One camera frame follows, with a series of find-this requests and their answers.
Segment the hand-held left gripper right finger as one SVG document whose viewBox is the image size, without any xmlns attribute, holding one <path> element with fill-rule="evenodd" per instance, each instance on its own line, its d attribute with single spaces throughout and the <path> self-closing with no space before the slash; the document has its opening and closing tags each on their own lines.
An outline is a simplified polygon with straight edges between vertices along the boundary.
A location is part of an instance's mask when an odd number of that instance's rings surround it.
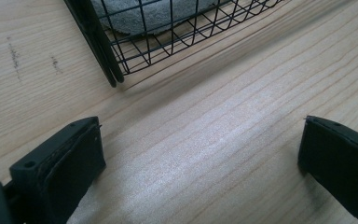
<svg viewBox="0 0 358 224">
<path fill-rule="evenodd" d="M 358 219 L 358 132 L 306 117 L 297 164 Z"/>
</svg>

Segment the grey cloth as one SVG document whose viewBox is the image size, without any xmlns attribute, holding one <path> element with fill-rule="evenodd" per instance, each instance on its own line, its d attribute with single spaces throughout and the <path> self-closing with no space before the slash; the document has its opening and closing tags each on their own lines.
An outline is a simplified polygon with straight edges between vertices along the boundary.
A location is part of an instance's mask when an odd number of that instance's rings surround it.
<svg viewBox="0 0 358 224">
<path fill-rule="evenodd" d="M 159 34 L 225 0 L 90 0 L 105 26 L 126 35 Z"/>
</svg>

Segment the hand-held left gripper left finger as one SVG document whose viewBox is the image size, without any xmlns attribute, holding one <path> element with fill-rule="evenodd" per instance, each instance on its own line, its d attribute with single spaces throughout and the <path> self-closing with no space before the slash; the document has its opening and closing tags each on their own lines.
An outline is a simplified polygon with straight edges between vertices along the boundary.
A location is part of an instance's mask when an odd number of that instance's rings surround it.
<svg viewBox="0 0 358 224">
<path fill-rule="evenodd" d="M 75 121 L 10 166 L 19 218 L 65 224 L 105 168 L 99 119 Z"/>
</svg>

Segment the black wire basket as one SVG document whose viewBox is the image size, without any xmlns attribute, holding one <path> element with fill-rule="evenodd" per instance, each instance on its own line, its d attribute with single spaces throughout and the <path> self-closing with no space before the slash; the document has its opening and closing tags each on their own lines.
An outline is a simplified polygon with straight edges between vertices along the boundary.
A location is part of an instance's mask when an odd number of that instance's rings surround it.
<svg viewBox="0 0 358 224">
<path fill-rule="evenodd" d="M 159 34 L 126 35 L 101 23 L 90 0 L 63 0 L 109 84 L 248 21 L 282 0 L 225 0 Z"/>
</svg>

